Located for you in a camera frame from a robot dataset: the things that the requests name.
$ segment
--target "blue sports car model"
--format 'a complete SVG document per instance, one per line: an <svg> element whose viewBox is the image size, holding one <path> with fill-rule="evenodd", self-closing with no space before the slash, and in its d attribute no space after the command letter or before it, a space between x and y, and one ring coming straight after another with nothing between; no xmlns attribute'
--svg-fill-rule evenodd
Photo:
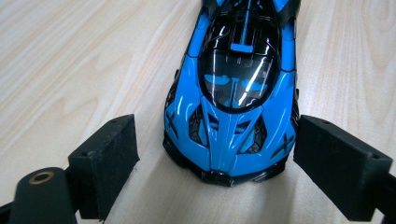
<svg viewBox="0 0 396 224"><path fill-rule="evenodd" d="M224 186L285 169L299 118L295 27L300 0L203 0L167 95L163 146Z"/></svg>

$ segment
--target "light wood surface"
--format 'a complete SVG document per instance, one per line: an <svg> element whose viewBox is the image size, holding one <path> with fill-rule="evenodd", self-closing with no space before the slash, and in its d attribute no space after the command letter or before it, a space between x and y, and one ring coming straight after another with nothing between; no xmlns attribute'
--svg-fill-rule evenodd
<svg viewBox="0 0 396 224"><path fill-rule="evenodd" d="M164 99L200 2L0 1L0 204L133 113L141 161L106 223L348 223L292 157L270 181L224 188L165 154ZM297 38L301 113L396 159L396 1L303 0Z"/></svg>

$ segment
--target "car windshield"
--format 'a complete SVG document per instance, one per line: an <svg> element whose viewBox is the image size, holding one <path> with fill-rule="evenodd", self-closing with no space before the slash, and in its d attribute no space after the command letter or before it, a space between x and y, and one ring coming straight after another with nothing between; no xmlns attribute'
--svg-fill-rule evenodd
<svg viewBox="0 0 396 224"><path fill-rule="evenodd" d="M220 109L237 112L262 104L278 76L272 57L211 50L200 61L204 95Z"/></svg>

